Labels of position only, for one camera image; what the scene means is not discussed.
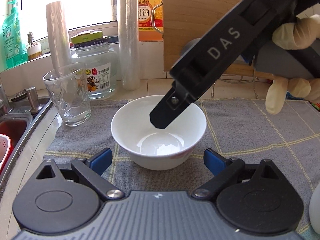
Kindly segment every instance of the bottle label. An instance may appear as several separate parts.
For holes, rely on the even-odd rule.
[[[3,30],[3,41],[6,60],[27,52],[26,45],[21,41],[18,20]]]
[[[103,91],[111,86],[111,62],[95,67],[87,68],[87,84],[89,92]]]
[[[162,0],[139,0],[138,20],[139,31],[154,31],[151,23],[152,9],[161,3]],[[163,31],[162,6],[155,11],[155,25]]]

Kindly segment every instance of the green pump bottle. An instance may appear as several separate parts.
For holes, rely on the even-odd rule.
[[[2,25],[3,44],[8,68],[20,65],[28,61],[26,43],[21,37],[20,20],[16,3],[18,0],[8,2],[13,4],[10,15]]]

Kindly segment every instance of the barcode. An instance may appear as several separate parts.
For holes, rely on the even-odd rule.
[[[103,84],[100,84],[100,89],[104,89],[109,86],[109,81]]]

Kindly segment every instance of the orange bottle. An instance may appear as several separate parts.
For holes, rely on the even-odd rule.
[[[155,31],[151,24],[152,9],[162,0],[139,0],[139,41],[163,41],[162,34]],[[162,6],[155,11],[155,25],[163,31]]]

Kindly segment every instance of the gray ribbed plate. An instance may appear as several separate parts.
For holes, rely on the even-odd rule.
[[[185,191],[132,191],[128,198],[109,201],[90,224],[61,236],[22,231],[14,240],[301,240],[295,232],[251,236],[227,225],[209,201]]]

